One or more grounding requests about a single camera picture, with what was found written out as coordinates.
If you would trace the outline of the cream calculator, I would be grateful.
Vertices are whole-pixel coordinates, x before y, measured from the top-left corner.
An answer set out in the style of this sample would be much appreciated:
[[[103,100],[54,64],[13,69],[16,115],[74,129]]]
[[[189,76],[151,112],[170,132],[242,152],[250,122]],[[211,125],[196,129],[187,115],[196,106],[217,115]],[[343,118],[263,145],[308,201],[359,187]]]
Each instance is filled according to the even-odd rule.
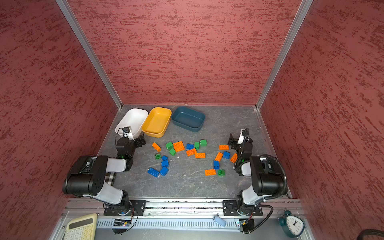
[[[96,213],[71,220],[65,231],[64,240],[94,240],[97,228]]]

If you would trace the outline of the orange lego brick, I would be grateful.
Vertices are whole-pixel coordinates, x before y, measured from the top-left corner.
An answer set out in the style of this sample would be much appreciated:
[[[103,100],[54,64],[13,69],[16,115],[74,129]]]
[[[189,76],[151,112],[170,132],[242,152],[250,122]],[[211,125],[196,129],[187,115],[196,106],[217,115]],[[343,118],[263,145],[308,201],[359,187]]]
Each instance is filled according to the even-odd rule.
[[[237,155],[237,153],[234,153],[233,156],[231,157],[230,161],[235,164],[237,159],[238,159],[238,155]]]
[[[229,150],[230,147],[228,145],[219,145],[219,150],[220,151],[226,151],[226,150]]]
[[[196,159],[204,159],[206,157],[205,153],[196,153],[195,158]]]
[[[160,152],[161,151],[161,148],[158,144],[156,143],[152,143],[152,147],[157,151],[157,152]]]
[[[214,169],[205,170],[205,175],[206,175],[206,176],[214,176],[214,175],[216,175],[216,174],[217,174],[217,172],[216,172],[216,170],[214,170]]]
[[[197,153],[197,150],[195,148],[186,151],[186,154],[188,157],[195,155],[196,153]]]
[[[223,153],[219,152],[219,153],[216,155],[216,157],[215,157],[215,161],[220,162],[221,159],[222,159],[222,157],[223,157]]]

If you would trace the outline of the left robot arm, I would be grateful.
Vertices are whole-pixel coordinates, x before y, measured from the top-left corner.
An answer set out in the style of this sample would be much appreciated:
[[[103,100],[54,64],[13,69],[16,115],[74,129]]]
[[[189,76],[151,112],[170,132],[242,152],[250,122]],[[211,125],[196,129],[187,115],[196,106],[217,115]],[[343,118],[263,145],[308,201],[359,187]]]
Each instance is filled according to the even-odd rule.
[[[118,156],[80,156],[73,164],[63,183],[62,191],[66,195],[90,197],[103,202],[107,209],[125,216],[134,212],[134,207],[126,191],[117,189],[105,181],[107,173],[128,172],[134,163],[136,148],[146,144],[143,134],[131,140],[120,138],[116,141]]]

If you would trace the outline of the teal alarm clock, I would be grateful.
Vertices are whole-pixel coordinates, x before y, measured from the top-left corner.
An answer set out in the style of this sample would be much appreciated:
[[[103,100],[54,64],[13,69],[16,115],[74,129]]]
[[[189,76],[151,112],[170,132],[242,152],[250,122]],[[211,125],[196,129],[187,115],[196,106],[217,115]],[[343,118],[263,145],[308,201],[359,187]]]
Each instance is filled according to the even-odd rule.
[[[285,210],[283,215],[279,217],[279,224],[289,238],[300,237],[306,227],[305,222],[301,218],[293,215],[288,210]]]

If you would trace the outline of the large orange lego plate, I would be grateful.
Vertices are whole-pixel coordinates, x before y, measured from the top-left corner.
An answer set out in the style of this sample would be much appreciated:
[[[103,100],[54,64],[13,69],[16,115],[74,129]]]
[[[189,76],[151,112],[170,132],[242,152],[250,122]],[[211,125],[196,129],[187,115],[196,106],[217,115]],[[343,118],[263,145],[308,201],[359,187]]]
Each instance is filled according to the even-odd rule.
[[[181,151],[185,150],[185,146],[184,146],[184,143],[182,141],[173,143],[173,147],[174,147],[174,150],[176,152],[181,152]]]

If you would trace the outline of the white plastic bin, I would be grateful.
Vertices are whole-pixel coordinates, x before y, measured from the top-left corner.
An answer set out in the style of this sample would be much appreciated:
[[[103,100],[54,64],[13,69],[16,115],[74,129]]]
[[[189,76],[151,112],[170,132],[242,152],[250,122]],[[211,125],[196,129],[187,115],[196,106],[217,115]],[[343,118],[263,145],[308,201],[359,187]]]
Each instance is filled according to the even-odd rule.
[[[149,113],[146,110],[142,109],[131,109],[129,110],[122,120],[119,122],[115,128],[116,134],[122,137],[122,128],[131,127],[134,138],[137,139],[142,133],[142,126],[147,119]]]

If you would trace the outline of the green hollow lego brick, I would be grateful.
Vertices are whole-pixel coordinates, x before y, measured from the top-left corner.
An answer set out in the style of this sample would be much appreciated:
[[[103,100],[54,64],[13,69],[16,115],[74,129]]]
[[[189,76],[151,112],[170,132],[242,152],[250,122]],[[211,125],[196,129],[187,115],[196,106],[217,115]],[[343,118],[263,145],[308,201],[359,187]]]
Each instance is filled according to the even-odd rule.
[[[226,175],[226,172],[224,169],[217,170],[217,174],[219,177],[224,177]]]
[[[157,153],[155,154],[155,159],[156,160],[160,160],[162,158],[161,154]]]

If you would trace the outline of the small blue cylinder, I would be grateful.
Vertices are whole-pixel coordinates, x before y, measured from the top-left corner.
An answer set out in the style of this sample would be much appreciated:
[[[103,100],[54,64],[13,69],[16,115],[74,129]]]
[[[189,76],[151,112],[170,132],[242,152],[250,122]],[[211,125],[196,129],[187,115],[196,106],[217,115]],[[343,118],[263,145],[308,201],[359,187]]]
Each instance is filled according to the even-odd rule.
[[[216,224],[218,224],[218,225],[220,225],[220,226],[222,226],[222,227],[225,227],[226,224],[227,224],[227,222],[226,222],[224,219],[220,218],[219,215],[214,216],[213,221],[214,221]]]

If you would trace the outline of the yellow plastic bin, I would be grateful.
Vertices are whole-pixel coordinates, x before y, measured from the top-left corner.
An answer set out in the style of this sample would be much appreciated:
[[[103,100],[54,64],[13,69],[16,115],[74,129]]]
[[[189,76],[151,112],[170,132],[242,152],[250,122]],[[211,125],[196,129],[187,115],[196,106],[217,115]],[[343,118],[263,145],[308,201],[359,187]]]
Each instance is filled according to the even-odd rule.
[[[161,138],[170,123],[172,111],[168,108],[153,108],[145,120],[142,131],[149,137]]]

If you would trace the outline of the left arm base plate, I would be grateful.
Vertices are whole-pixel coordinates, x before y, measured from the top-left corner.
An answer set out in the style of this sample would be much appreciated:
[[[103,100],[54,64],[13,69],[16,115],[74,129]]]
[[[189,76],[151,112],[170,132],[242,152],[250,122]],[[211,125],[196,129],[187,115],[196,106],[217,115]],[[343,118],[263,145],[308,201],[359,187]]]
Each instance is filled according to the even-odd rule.
[[[104,204],[104,216],[142,216],[146,208],[146,200],[128,200],[128,202],[117,205]]]

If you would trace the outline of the blue long lego brick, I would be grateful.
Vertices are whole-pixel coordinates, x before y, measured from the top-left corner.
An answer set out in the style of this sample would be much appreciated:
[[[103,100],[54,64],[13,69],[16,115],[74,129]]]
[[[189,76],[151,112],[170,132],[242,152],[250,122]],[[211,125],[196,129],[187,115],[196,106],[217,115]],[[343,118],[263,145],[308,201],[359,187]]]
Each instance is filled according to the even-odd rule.
[[[148,168],[147,173],[155,178],[157,178],[160,175],[160,172],[154,168]]]

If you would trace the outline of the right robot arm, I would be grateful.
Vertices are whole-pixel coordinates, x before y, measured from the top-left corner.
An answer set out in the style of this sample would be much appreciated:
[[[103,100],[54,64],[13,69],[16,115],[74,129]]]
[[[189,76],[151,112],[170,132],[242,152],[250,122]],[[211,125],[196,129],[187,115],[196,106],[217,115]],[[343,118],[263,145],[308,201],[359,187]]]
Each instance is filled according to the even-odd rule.
[[[236,150],[236,156],[231,159],[234,171],[251,178],[251,186],[237,195],[235,210],[238,215],[249,216],[261,203],[287,194],[288,179],[282,164],[268,154],[254,156],[253,140],[247,129],[239,138],[230,135],[228,145]]]

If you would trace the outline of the teal plastic bin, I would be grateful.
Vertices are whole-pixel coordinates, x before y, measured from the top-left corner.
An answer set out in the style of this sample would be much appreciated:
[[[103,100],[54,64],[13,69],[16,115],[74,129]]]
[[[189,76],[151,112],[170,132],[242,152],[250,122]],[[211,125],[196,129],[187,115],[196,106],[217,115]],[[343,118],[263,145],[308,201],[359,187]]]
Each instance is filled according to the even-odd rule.
[[[171,115],[174,125],[191,132],[198,132],[202,128],[205,118],[203,113],[185,106],[178,107]]]

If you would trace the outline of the plaid pouch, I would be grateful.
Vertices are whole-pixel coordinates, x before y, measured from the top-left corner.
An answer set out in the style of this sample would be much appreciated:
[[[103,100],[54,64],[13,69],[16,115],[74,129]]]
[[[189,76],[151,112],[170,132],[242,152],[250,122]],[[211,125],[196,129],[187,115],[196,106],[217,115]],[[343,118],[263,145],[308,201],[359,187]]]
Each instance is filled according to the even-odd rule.
[[[106,173],[106,175],[105,175],[105,182],[107,184],[109,184],[110,186],[113,186],[114,182],[115,182],[115,179],[116,179],[116,172]]]

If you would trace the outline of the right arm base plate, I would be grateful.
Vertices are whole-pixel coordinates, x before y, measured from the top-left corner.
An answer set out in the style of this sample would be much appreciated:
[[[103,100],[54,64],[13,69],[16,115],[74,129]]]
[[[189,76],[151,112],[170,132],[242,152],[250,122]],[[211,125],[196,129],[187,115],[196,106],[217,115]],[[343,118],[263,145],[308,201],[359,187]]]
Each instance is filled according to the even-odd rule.
[[[261,217],[263,215],[263,210],[259,206],[239,204],[235,200],[224,200],[222,204],[224,216]]]

